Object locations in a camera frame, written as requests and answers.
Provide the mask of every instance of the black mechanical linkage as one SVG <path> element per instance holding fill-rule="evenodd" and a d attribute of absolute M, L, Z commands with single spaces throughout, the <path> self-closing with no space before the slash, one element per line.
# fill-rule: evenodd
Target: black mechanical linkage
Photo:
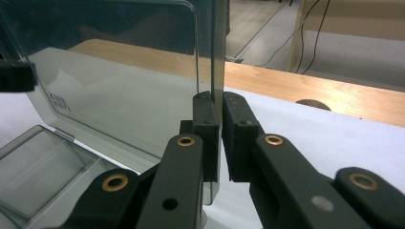
<path fill-rule="evenodd" d="M 264 131 L 244 97 L 224 93 L 223 141 L 229 179 L 250 182 L 253 166 L 249 149 Z"/>
<path fill-rule="evenodd" d="M 200 228 L 202 166 L 201 138 L 196 135 L 171 138 L 136 228 Z"/>
<path fill-rule="evenodd" d="M 250 182 L 265 228 L 405 228 L 405 197 L 381 177 L 349 168 L 330 182 L 238 94 L 224 93 L 223 114 L 230 179 Z"/>
<path fill-rule="evenodd" d="M 193 120 L 181 122 L 181 134 L 198 135 L 203 141 L 203 181 L 219 180 L 220 129 L 210 92 L 193 96 Z"/>
<path fill-rule="evenodd" d="M 404 195 L 377 174 L 341 169 L 333 185 L 373 228 L 405 228 Z"/>

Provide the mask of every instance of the wooden surface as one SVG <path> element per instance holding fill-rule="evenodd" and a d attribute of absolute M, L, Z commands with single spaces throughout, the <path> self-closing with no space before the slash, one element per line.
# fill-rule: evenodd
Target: wooden surface
<path fill-rule="evenodd" d="M 292 102 L 315 99 L 333 112 L 405 127 L 405 93 L 234 63 L 225 64 L 225 86 Z"/>
<path fill-rule="evenodd" d="M 195 73 L 195 58 L 179 53 L 101 40 L 83 42 L 70 51 L 186 77 Z M 199 69 L 210 71 L 209 59 L 199 63 Z M 224 84 L 291 102 L 314 99 L 336 113 L 405 127 L 405 93 L 228 62 Z"/>

